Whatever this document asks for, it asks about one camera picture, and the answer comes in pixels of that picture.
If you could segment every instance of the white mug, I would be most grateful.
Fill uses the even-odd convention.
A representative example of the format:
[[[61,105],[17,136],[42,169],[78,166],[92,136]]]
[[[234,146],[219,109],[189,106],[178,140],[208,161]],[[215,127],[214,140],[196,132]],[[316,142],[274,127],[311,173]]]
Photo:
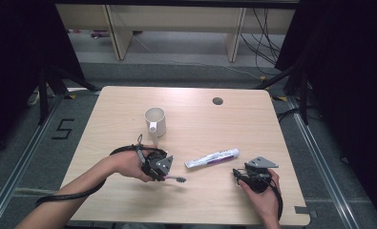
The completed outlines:
[[[165,112],[161,108],[150,108],[144,114],[147,129],[152,137],[153,143],[158,145],[158,137],[165,134]]]

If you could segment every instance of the hand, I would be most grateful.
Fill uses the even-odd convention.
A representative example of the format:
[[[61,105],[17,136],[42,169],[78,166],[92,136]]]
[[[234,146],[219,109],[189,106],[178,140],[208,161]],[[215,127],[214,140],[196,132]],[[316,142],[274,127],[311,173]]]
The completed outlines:
[[[280,177],[273,170],[268,169],[268,171],[281,192]],[[239,180],[239,185],[250,198],[255,212],[262,218],[264,226],[266,228],[280,228],[278,223],[278,200],[274,191],[268,187],[263,193],[257,194],[244,181]]]
[[[146,146],[148,148],[156,148],[156,146]],[[143,150],[144,156],[152,152]],[[125,177],[138,178],[144,182],[152,181],[153,179],[143,173],[141,170],[141,161],[136,151],[125,151],[108,156],[105,159],[111,161],[114,173],[120,173]]]

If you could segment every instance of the wire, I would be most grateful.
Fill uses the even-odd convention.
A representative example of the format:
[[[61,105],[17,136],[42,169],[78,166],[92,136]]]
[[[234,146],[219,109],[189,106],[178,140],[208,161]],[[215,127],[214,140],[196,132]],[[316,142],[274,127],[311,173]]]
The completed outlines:
[[[314,106],[306,106],[307,109],[312,109],[312,108],[315,108]],[[284,117],[286,117],[287,115],[290,115],[290,114],[299,114],[301,112],[301,109],[298,107],[298,108],[294,108],[294,109],[291,109],[291,110],[288,110],[284,113],[278,113],[277,114],[277,118],[278,118],[278,122],[281,122],[283,120]],[[322,121],[321,118],[316,118],[316,117],[313,117],[313,116],[310,116],[308,115],[308,117],[312,118],[312,119],[315,119],[315,120],[318,120],[318,121]]]

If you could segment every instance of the floor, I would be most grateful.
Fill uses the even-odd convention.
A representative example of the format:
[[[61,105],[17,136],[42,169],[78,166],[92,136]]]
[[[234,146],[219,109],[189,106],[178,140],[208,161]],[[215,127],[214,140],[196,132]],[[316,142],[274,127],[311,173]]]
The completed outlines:
[[[92,38],[90,34],[90,31],[70,31],[69,33],[81,64],[199,65],[217,66],[222,69],[273,68],[275,54],[279,55],[279,51],[273,52],[271,47],[258,44],[255,38],[260,39],[260,35],[253,37],[251,34],[244,34],[244,39],[264,53],[269,58],[269,61],[259,55],[255,55],[241,39],[238,57],[234,63],[230,63],[227,59],[222,34],[144,31],[135,32],[125,59],[119,62],[115,59],[110,38]],[[283,35],[270,35],[269,38],[277,47],[280,47],[284,40]],[[267,44],[265,37],[263,37],[263,42]],[[244,72],[243,74],[252,75],[251,72]],[[82,99],[94,101],[96,98],[84,96]],[[92,107],[77,107],[76,104],[66,105],[67,103],[71,103],[71,101],[66,101],[65,105],[61,106],[71,106],[65,109],[68,113],[92,109]],[[292,108],[291,106],[296,106],[296,97],[289,98],[285,104],[274,102],[277,113],[283,113]],[[18,126],[17,131],[23,133],[25,138],[31,139],[33,133],[38,131],[38,127],[34,125],[35,119],[38,118],[38,111],[32,108],[26,115],[27,117],[24,117],[24,121]],[[295,115],[291,118],[285,118],[281,122],[283,135],[285,136],[288,150],[291,152],[291,158],[311,216],[311,223],[305,228],[377,228],[375,209],[352,171],[340,160],[341,151],[337,148],[335,140],[331,138],[329,130],[319,120],[319,113],[310,111],[309,117],[310,125],[306,127],[299,117]],[[15,148],[26,148],[27,143],[18,142],[16,143],[17,145],[11,144],[9,147],[15,151]],[[69,144],[72,145],[66,147],[76,147],[76,142]],[[49,151],[49,149],[43,148],[43,144],[39,147],[42,151]],[[7,167],[5,171],[0,172],[0,177],[4,177],[1,178],[0,187],[4,186],[5,181],[12,176],[10,172],[14,168],[16,161],[20,159],[19,156],[10,160],[8,158],[0,158],[0,167]],[[63,175],[48,174],[46,176],[60,177]],[[34,175],[28,176],[26,179],[39,178]],[[4,227],[4,225],[8,225],[6,224],[7,216],[15,214],[16,209],[22,209],[23,211],[32,209],[31,206],[24,207],[24,201],[17,199],[31,197],[30,191],[38,192],[38,195],[48,195],[51,192],[49,188],[42,190],[40,187],[33,187],[31,190],[16,189],[14,196],[16,201],[12,201],[8,206],[7,213],[1,219],[0,228],[7,228]]]

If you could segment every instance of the mug handle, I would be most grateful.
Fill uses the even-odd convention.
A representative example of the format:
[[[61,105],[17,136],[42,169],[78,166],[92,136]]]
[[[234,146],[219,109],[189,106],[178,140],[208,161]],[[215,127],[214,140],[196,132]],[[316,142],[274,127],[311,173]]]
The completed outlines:
[[[156,122],[150,122],[149,132],[150,132],[150,136],[152,137],[153,143],[157,146],[158,139],[157,139],[157,123]]]

